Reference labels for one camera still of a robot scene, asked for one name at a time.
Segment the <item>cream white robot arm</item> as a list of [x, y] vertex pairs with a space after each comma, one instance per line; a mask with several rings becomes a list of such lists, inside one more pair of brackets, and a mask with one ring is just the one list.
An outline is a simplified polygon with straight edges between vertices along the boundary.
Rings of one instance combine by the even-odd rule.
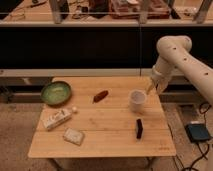
[[164, 36], [156, 44], [159, 54], [152, 67], [147, 92], [156, 88], [161, 93], [171, 80], [172, 70], [179, 69], [190, 83], [213, 106], [213, 69], [193, 57], [189, 51], [192, 41], [188, 36]]

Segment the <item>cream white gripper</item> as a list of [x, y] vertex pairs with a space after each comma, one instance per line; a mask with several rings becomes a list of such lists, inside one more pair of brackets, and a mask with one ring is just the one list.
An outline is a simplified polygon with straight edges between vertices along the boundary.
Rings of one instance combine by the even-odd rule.
[[148, 88], [146, 89], [146, 94], [149, 93], [157, 86], [156, 91], [157, 94], [160, 95], [164, 92], [164, 90], [168, 87], [168, 82], [172, 78], [172, 71], [174, 67], [171, 65], [159, 65], [155, 64], [152, 67], [151, 80], [153, 81]]

